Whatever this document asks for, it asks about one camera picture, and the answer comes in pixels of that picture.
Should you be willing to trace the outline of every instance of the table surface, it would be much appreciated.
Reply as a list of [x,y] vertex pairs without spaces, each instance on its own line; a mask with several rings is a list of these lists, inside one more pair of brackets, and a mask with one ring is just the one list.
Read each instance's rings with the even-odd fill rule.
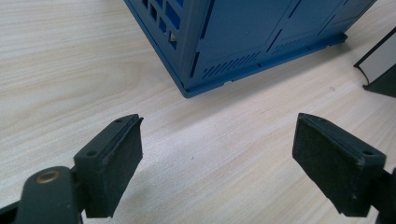
[[396,166],[396,100],[352,66],[395,24],[396,2],[378,0],[345,44],[185,99],[122,1],[2,1],[0,206],[137,113],[144,158],[115,216],[86,223],[374,223],[374,208],[339,215],[291,149],[304,112]]

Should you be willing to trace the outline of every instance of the blue plastic crate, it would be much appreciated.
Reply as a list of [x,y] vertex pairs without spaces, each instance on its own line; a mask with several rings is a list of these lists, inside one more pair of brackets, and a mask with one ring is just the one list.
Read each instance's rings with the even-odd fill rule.
[[344,42],[375,0],[125,0],[185,97]]

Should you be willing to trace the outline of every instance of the light wood grain surface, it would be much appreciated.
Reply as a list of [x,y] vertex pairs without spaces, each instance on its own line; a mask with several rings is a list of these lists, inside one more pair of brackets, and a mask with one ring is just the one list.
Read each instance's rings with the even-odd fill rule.
[[377,3],[331,47],[185,99],[120,1],[0,5],[0,206],[26,178],[138,113],[144,159],[114,218],[86,223],[374,223],[339,215],[291,157],[299,112],[328,119],[396,166],[396,99],[352,65],[396,24]]

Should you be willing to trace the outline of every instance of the wooden table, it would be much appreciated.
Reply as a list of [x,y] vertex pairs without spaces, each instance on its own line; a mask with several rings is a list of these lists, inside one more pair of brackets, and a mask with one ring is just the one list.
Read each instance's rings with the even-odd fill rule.
[[352,65],[396,24],[377,3],[345,44],[185,99],[120,1],[2,1],[0,206],[113,119],[144,117],[144,159],[114,218],[86,223],[374,223],[339,215],[291,157],[299,112],[328,119],[396,166],[396,99]]

